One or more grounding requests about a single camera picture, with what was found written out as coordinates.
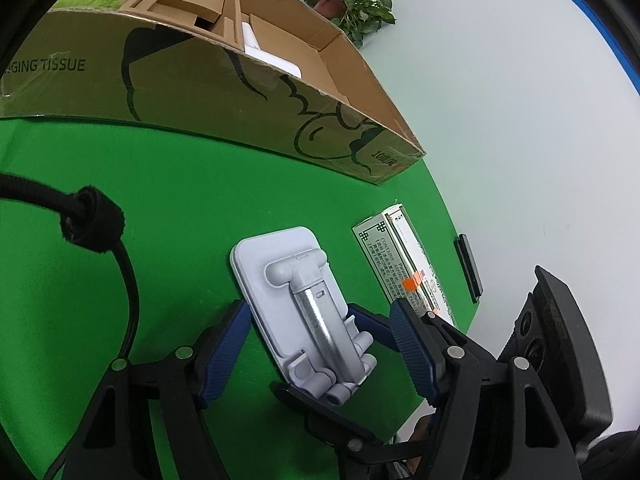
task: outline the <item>blue strip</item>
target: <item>blue strip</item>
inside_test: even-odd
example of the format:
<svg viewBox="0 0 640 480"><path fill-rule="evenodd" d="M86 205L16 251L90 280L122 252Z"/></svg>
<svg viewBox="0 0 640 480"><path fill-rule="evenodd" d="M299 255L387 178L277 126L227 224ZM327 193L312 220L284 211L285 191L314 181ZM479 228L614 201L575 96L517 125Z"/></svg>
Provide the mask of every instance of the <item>blue strip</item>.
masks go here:
<svg viewBox="0 0 640 480"><path fill-rule="evenodd" d="M613 34L607 28L607 26L602 22L602 20L598 17L598 15L591 10L591 7L587 5L584 0L571 0L574 4L580 7L580 10L585 13L585 15L591 20L591 23L595 25L598 29L604 40L609 45L610 49L615 54L616 58L618 58L618 62L622 65L622 68L626 72L626 75L631 80L633 86L636 87L636 91L640 94L640 75L634 69L633 65L629 61L629 58L626 56L625 51L622 50L620 44L613 37Z"/></svg>

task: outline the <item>white plastic object in box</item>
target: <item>white plastic object in box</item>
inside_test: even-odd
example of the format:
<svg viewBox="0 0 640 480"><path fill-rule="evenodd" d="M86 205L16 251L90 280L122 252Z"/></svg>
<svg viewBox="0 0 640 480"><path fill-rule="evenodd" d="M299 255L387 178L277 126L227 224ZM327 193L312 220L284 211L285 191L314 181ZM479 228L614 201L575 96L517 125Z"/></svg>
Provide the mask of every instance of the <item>white plastic object in box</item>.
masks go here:
<svg viewBox="0 0 640 480"><path fill-rule="evenodd" d="M376 358L365 354L373 338L359 332L354 317L348 317L347 304L315 235L297 227L247 238L233 248L230 260L286 381L316 399L336 405L346 402L376 367ZM325 301L325 292L331 301ZM297 294L311 293L319 298L317 324L303 315L300 298L296 300Z"/></svg>
<svg viewBox="0 0 640 480"><path fill-rule="evenodd" d="M302 72L298 65L260 49L260 44L258 44L254 30L251 28L249 23L242 22L242 34L244 35L245 54L255 57L255 59L259 59L260 61L268 63L298 78L302 78Z"/></svg>

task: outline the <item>green surface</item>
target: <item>green surface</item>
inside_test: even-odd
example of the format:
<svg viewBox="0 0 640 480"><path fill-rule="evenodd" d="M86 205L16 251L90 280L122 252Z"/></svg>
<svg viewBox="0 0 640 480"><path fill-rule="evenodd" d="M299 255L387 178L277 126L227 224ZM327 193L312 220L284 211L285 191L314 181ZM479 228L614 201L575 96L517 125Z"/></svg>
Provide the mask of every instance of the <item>green surface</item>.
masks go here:
<svg viewBox="0 0 640 480"><path fill-rule="evenodd" d="M97 186L123 208L124 243L142 317L131 359L191 344L239 297L228 264L242 238L310 228L347 301L388 314L351 227L394 202L409 213L462 330L475 312L456 236L423 163L373 186L272 153L147 128L0 121L0 171L63 190ZM127 318L114 258L63 241L50 212L0 201L0 419L39 478L70 438ZM387 438L418 405L402 360L381 346L378 366L345 414ZM276 402L276 368L252 329L223 397L206 419L229 475L338 478L332 450ZM161 425L159 417L154 427ZM176 478L156 431L166 480Z"/></svg>

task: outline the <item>black cable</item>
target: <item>black cable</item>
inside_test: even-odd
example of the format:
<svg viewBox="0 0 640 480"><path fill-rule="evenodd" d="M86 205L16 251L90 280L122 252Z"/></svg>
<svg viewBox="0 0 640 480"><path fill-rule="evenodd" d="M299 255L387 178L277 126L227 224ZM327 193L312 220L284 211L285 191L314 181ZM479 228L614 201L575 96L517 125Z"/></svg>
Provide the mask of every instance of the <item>black cable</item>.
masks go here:
<svg viewBox="0 0 640 480"><path fill-rule="evenodd" d="M45 184L4 173L0 173L0 198L26 202L59 213L63 235L71 243L97 252L110 248L129 300L129 320L118 352L119 358L128 358L138 331L140 294L129 254L120 240L124 229L120 208L95 188L85 187L69 195ZM65 464L67 448L68 444L51 463L43 480L55 478Z"/></svg>

